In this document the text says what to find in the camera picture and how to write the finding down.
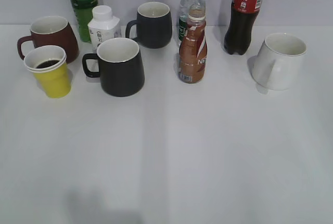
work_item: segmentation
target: mug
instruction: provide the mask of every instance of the mug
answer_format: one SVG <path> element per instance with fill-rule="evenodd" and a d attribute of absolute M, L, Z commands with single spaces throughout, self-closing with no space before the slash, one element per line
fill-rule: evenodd
<path fill-rule="evenodd" d="M 306 44 L 287 33 L 272 33 L 255 58 L 252 76 L 261 86 L 286 90 L 296 79 L 306 53 Z"/>
<path fill-rule="evenodd" d="M 170 8 L 161 2 L 147 2 L 137 9 L 136 20 L 126 26 L 126 38 L 130 37 L 131 27 L 136 25 L 137 38 L 148 48 L 166 46 L 172 37 L 172 20 Z"/>
<path fill-rule="evenodd" d="M 98 60 L 98 72 L 87 67 L 87 60 Z M 83 71 L 88 77 L 100 77 L 102 89 L 116 97 L 137 93 L 144 85 L 145 75 L 139 45 L 129 38 L 112 38 L 97 48 L 97 54 L 86 54 Z"/>
<path fill-rule="evenodd" d="M 61 47 L 42 46 L 33 49 L 26 55 L 24 65 L 33 73 L 48 97 L 61 98 L 71 90 L 66 52 Z"/>
<path fill-rule="evenodd" d="M 30 26 L 30 36 L 25 36 L 17 41 L 17 51 L 21 59 L 22 44 L 32 41 L 35 48 L 55 45 L 62 47 L 67 55 L 67 63 L 74 61 L 79 55 L 78 41 L 69 22 L 61 16 L 46 16 L 35 20 Z"/>

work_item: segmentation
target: white mug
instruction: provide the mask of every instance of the white mug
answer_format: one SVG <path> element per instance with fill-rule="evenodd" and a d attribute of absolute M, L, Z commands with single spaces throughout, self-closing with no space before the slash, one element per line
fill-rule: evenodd
<path fill-rule="evenodd" d="M 261 86 L 286 90 L 302 66 L 306 44 L 287 33 L 272 33 L 262 44 L 254 61 L 252 76 Z"/>

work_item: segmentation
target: black mug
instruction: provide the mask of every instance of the black mug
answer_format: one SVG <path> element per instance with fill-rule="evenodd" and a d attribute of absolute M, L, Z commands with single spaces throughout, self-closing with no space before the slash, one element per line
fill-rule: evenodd
<path fill-rule="evenodd" d="M 137 38 L 148 48 L 166 46 L 172 37 L 172 20 L 170 8 L 161 2 L 147 2 L 137 9 L 136 20 L 132 20 L 126 27 L 126 38 L 130 37 L 131 27 L 136 25 Z"/>
<path fill-rule="evenodd" d="M 98 72 L 87 67 L 87 60 L 98 60 Z M 116 97 L 137 93 L 145 83 L 139 45 L 129 38 L 112 38 L 97 48 L 97 54 L 86 54 L 83 71 L 88 77 L 100 77 L 102 89 Z"/>

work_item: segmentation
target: soda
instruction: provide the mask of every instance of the soda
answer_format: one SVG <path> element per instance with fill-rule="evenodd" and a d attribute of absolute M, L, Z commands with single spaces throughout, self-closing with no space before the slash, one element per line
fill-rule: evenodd
<path fill-rule="evenodd" d="M 262 0 L 233 0 L 231 19 L 224 38 L 224 48 L 229 54 L 243 55 L 251 43 L 252 27 L 259 14 Z"/>
<path fill-rule="evenodd" d="M 203 78 L 207 59 L 205 8 L 192 5 L 187 20 L 187 30 L 181 43 L 179 77 L 185 83 L 196 83 Z"/>

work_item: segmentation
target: bottle cap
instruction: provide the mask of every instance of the bottle cap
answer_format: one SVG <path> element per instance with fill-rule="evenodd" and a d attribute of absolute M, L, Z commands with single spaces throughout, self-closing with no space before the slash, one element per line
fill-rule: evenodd
<path fill-rule="evenodd" d="M 93 17 L 97 21 L 112 20 L 112 9 L 109 6 L 101 5 L 93 8 Z"/>

